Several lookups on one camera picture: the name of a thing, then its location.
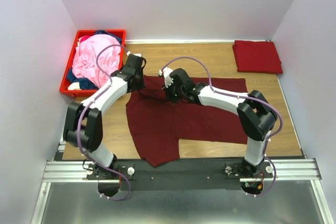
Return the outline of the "maroon t shirt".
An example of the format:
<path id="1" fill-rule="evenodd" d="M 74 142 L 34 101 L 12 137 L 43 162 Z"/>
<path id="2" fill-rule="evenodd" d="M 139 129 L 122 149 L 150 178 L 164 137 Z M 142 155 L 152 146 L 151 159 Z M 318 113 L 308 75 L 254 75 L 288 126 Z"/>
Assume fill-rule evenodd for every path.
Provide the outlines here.
<path id="1" fill-rule="evenodd" d="M 144 84 L 131 93 L 126 114 L 139 156 L 153 167 L 179 159 L 180 139 L 247 143 L 237 115 L 212 106 L 173 104 L 159 77 L 144 76 Z"/>

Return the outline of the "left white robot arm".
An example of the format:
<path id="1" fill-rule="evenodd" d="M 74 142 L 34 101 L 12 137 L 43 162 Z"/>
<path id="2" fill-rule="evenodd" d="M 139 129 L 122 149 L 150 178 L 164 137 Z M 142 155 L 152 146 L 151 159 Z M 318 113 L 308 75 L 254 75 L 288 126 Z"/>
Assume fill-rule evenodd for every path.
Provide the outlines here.
<path id="1" fill-rule="evenodd" d="M 102 142 L 102 116 L 117 99 L 144 88 L 145 65 L 146 59 L 141 54 L 129 53 L 126 64 L 112 73 L 102 88 L 80 103 L 72 102 L 67 108 L 63 139 L 95 162 L 104 179 L 116 175 L 118 159 Z"/>

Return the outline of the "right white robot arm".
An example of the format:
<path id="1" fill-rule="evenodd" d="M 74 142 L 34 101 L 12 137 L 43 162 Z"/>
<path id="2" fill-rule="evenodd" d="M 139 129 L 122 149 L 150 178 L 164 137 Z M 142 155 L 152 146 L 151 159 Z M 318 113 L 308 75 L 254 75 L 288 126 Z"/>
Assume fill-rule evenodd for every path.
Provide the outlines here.
<path id="1" fill-rule="evenodd" d="M 267 141 L 277 121 L 277 114 L 259 91 L 237 93 L 214 88 L 210 83 L 195 84 L 182 68 L 165 67 L 159 71 L 163 90 L 172 103 L 211 106 L 238 116 L 247 135 L 247 149 L 239 171 L 252 178 L 259 174 L 265 158 Z"/>

